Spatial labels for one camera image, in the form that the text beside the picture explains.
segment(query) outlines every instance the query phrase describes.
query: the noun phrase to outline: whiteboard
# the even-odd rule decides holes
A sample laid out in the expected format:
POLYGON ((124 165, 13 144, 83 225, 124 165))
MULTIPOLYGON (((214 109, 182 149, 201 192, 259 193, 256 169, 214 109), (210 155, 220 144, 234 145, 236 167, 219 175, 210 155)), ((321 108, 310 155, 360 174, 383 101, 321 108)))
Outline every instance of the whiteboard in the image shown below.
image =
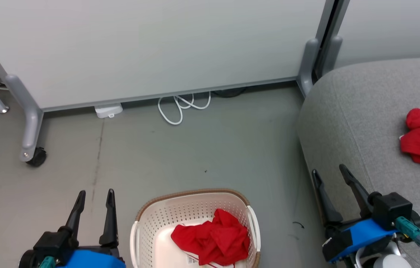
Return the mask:
POLYGON ((40 108, 298 74, 325 0, 0 0, 0 63, 40 108))
POLYGON ((335 68, 420 57, 420 0, 351 0, 337 35, 335 68))

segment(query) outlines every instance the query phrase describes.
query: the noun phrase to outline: blue panel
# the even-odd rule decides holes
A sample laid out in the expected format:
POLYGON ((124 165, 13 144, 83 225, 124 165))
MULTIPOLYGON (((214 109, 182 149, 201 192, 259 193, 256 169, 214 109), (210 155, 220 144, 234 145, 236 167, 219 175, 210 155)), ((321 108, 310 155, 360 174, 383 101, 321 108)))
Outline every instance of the blue panel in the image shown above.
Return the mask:
POLYGON ((74 251, 66 268, 125 268, 122 261, 93 251, 74 251))
POLYGON ((353 252, 358 251, 359 248, 370 245, 375 241, 383 239, 386 236, 392 236, 397 230, 386 231, 382 229, 372 219, 367 219, 354 224, 347 230, 351 231, 353 237, 353 245, 346 248, 343 252, 331 259, 329 262, 338 261, 340 257, 347 256, 353 252))

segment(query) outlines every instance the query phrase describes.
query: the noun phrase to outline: barcode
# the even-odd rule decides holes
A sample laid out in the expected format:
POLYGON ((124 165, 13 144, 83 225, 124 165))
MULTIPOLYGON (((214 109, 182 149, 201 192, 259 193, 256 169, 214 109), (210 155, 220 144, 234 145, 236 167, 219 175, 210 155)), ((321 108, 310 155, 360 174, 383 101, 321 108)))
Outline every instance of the barcode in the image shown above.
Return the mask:
POLYGON ((194 263, 198 263, 198 261, 192 258, 191 256, 187 255, 187 264, 194 264, 194 263))

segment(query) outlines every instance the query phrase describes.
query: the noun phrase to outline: perforated basket wall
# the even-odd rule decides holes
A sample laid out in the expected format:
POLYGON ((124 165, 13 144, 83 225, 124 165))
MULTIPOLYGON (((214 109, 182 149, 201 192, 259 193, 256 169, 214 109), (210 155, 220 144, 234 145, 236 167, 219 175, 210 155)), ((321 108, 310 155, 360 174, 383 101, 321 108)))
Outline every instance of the perforated basket wall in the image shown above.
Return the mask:
POLYGON ((137 246, 139 268, 154 267, 154 242, 157 232, 178 224, 195 224, 196 221, 211 221, 217 208, 234 215, 248 228, 250 238, 246 267, 257 267, 260 253, 256 247, 256 232, 251 220, 248 200, 238 192, 228 189, 200 190, 166 195, 146 203, 139 211, 137 224, 137 246))

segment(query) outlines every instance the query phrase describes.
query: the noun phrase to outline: gray couch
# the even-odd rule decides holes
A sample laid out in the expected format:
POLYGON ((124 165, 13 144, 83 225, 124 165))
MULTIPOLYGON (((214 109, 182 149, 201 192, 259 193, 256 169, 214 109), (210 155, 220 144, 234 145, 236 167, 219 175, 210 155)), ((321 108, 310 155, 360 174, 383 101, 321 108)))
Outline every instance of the gray couch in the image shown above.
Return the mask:
MULTIPOLYGON (((420 108, 420 59, 377 61, 329 72, 304 101, 298 134, 309 170, 317 169, 345 220, 359 208, 344 183, 344 163, 367 191, 398 192, 420 214, 420 164, 400 152, 405 117, 420 108)), ((420 248, 402 244, 412 267, 420 248)))

